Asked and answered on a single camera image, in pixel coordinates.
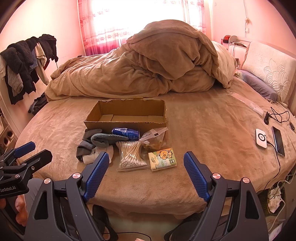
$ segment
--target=cardboard box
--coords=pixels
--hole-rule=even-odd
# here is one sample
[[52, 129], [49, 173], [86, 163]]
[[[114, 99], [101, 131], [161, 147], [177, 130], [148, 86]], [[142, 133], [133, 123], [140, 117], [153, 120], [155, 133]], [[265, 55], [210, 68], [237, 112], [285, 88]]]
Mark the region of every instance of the cardboard box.
[[140, 135], [159, 127], [166, 127], [164, 100], [113, 99], [99, 100], [84, 121], [90, 130], [100, 128], [112, 133], [113, 128], [129, 128]]

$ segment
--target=pink curtain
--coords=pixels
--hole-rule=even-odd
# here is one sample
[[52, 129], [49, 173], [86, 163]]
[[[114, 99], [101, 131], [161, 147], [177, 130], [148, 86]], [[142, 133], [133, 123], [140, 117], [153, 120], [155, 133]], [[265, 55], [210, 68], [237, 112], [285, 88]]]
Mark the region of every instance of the pink curtain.
[[148, 23], [164, 19], [205, 33], [203, 0], [78, 0], [78, 11], [86, 55], [108, 53]]

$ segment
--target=bed sheet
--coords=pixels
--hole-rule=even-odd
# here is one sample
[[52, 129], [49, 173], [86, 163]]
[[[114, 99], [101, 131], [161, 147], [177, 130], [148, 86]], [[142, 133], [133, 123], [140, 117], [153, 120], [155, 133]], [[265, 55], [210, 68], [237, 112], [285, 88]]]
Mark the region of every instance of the bed sheet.
[[[137, 212], [184, 218], [202, 211], [206, 203], [197, 195], [184, 168], [183, 155], [187, 151], [193, 151], [212, 172], [233, 180], [248, 177], [256, 191], [262, 190], [277, 174], [279, 165], [271, 146], [266, 150], [256, 147], [255, 129], [265, 131], [267, 139], [273, 143], [271, 126], [280, 129], [286, 156], [279, 157], [281, 172], [267, 187], [283, 179], [295, 164], [296, 133], [287, 122], [279, 124], [270, 119], [269, 125], [265, 125], [261, 116], [228, 95], [231, 91], [252, 100], [264, 111], [270, 111], [270, 106], [278, 112], [285, 110], [280, 104], [270, 104], [237, 78], [229, 89], [216, 83], [205, 92], [169, 92], [158, 96], [155, 99], [166, 102], [169, 131], [165, 141], [175, 152], [177, 167], [156, 172], [145, 169], [119, 173], [116, 171], [119, 154], [114, 148], [112, 163], [90, 202], [120, 215]], [[34, 141], [36, 149], [19, 162], [48, 149], [53, 160], [35, 177], [61, 180], [81, 172], [85, 165], [76, 159], [76, 148], [85, 129], [83, 121], [98, 99], [70, 97], [49, 102], [21, 133], [17, 146]], [[291, 121], [296, 126], [292, 115]]]

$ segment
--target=white plastic bag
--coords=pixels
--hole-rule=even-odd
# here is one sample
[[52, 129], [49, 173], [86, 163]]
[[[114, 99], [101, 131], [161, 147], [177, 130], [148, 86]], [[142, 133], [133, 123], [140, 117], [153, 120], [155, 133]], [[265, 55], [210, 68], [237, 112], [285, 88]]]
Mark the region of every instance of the white plastic bag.
[[167, 127], [151, 129], [150, 131], [145, 132], [139, 141], [146, 148], [160, 150], [163, 145], [163, 138], [166, 131], [168, 131]]

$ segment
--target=plastic zip bag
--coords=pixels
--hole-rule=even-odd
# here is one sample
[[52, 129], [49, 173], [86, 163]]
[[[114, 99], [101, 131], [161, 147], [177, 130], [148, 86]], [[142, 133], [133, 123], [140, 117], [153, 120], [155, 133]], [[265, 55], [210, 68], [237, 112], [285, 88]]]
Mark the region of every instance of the plastic zip bag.
[[132, 171], [148, 168], [150, 165], [141, 158], [141, 142], [139, 141], [119, 141], [116, 142], [119, 149], [120, 162], [118, 171]]
[[163, 145], [163, 138], [166, 131], [168, 131], [167, 127], [151, 129], [150, 131], [145, 132], [139, 141], [146, 148], [160, 150]]

